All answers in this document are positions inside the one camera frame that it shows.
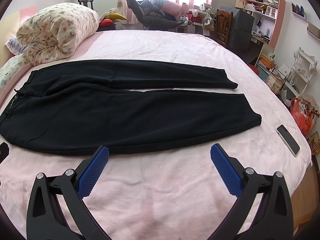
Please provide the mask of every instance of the wooden chair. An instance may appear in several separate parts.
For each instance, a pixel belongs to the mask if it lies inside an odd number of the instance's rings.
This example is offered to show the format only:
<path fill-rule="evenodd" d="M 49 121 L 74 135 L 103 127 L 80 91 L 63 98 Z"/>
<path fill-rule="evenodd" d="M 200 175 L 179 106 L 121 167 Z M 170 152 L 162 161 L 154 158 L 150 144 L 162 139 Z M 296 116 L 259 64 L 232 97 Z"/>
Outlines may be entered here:
<path fill-rule="evenodd" d="M 81 5 L 83 3 L 84 6 L 88 7 L 88 3 L 91 3 L 91 9 L 93 10 L 93 0 L 78 0 L 78 3 Z"/>
<path fill-rule="evenodd" d="M 233 12 L 227 13 L 223 10 L 217 10 L 217 19 L 215 31 L 217 34 L 217 43 L 227 47 L 232 27 Z"/>

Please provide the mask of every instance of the black pants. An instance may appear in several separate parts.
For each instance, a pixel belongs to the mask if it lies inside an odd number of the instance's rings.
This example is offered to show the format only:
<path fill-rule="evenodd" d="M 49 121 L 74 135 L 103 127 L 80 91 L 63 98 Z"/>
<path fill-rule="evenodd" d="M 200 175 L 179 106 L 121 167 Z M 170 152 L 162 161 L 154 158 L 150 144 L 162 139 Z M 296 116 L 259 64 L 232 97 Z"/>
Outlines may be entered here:
<path fill-rule="evenodd" d="M 261 124 L 243 94 L 142 88 L 236 88 L 224 70 L 138 60 L 89 60 L 33 71 L 0 116 L 13 145 L 59 155 L 169 150 Z"/>

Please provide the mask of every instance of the bed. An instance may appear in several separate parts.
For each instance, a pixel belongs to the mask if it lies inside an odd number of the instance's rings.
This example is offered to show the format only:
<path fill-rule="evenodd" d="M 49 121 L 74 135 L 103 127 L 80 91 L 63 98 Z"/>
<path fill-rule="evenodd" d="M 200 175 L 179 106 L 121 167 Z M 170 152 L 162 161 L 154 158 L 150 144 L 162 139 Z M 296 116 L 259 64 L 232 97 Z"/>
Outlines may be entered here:
<path fill-rule="evenodd" d="M 290 195 L 300 184 L 311 162 L 311 151 L 294 119 L 239 57 L 204 36 L 136 30 L 99 32 L 84 40 L 70 58 L 29 69 L 14 88 L 21 88 L 32 70 L 89 59 L 155 60 L 225 69 L 228 78 L 239 84 L 237 89 L 192 90 L 244 93 L 253 111 L 262 116 L 260 126 L 214 142 L 164 152 L 111 155 L 84 202 L 112 239 L 207 239 L 236 200 L 210 159 L 214 143 L 220 143 L 229 156 L 257 173 L 283 172 Z M 14 90 L 8 93 L 0 113 L 14 95 Z M 297 157 L 276 133 L 281 124 L 300 146 Z M 26 236 L 28 201 L 36 175 L 60 175 L 87 157 L 41 154 L 10 144 L 9 148 L 9 156 L 0 164 L 0 204 Z M 241 231 L 249 228 L 260 199 L 256 198 Z M 59 200 L 71 229 L 79 232 L 63 198 Z"/>

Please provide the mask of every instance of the orange bag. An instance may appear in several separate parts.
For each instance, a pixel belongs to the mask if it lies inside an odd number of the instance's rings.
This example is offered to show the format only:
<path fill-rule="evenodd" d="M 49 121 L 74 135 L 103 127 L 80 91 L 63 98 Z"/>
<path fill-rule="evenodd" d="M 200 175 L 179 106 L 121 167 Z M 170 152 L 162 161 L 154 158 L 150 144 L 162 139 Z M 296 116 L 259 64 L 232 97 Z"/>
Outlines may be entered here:
<path fill-rule="evenodd" d="M 293 98 L 291 100 L 290 112 L 296 124 L 298 125 L 301 133 L 303 134 L 303 136 L 307 136 L 308 133 L 310 132 L 311 124 L 312 124 L 311 112 L 307 109 L 307 112 L 306 112 L 307 117 L 305 117 L 302 113 L 300 113 L 298 98 Z"/>

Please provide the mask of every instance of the metal screw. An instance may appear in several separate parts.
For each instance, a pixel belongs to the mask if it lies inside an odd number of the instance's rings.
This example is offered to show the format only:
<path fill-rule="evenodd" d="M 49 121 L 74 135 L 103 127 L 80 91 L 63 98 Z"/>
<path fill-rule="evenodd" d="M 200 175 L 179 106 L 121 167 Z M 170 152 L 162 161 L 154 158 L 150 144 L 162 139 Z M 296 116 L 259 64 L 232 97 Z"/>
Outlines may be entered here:
<path fill-rule="evenodd" d="M 283 177 L 283 174 L 282 174 L 282 172 L 277 171 L 277 172 L 276 172 L 276 176 L 277 176 L 278 178 L 282 178 L 282 177 Z"/>
<path fill-rule="evenodd" d="M 253 168 L 246 168 L 246 169 L 245 169 L 245 172 L 248 173 L 248 174 L 250 174 L 250 175 L 251 175 L 251 174 L 254 174 Z"/>
<path fill-rule="evenodd" d="M 38 175 L 37 175 L 37 179 L 42 179 L 43 178 L 43 173 L 39 173 Z"/>
<path fill-rule="evenodd" d="M 72 174 L 73 174 L 73 170 L 70 169 L 70 170 L 67 170 L 67 171 L 66 171 L 66 175 L 67 175 L 67 176 L 71 176 Z"/>

